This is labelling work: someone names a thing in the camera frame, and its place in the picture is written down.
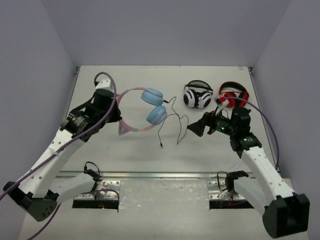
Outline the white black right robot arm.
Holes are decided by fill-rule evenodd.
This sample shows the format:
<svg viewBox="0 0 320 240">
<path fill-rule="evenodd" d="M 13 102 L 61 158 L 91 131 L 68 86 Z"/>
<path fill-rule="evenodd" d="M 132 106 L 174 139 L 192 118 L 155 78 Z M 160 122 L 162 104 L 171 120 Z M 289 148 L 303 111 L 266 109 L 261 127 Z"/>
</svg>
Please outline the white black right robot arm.
<svg viewBox="0 0 320 240">
<path fill-rule="evenodd" d="M 235 107 L 231 117 L 224 117 L 218 110 L 206 112 L 187 129 L 202 137 L 220 132 L 229 136 L 230 146 L 249 167 L 255 181 L 243 170 L 228 172 L 225 189 L 231 197 L 238 194 L 261 215 L 268 235 L 277 239 L 308 230 L 310 201 L 290 187 L 269 161 L 261 142 L 251 132 L 250 110 Z"/>
</svg>

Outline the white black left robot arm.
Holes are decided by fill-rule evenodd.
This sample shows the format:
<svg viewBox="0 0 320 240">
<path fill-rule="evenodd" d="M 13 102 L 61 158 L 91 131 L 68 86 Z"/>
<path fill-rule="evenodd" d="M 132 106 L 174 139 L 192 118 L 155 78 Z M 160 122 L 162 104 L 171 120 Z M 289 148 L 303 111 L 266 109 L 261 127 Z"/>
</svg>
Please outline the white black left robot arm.
<svg viewBox="0 0 320 240">
<path fill-rule="evenodd" d="M 72 155 L 105 124 L 117 122 L 120 114 L 116 94 L 96 90 L 88 101 L 69 112 L 37 162 L 17 181 L 9 181 L 4 192 L 37 222 L 42 222 L 62 202 L 94 191 L 102 176 L 92 169 L 64 183 L 53 181 Z"/>
</svg>

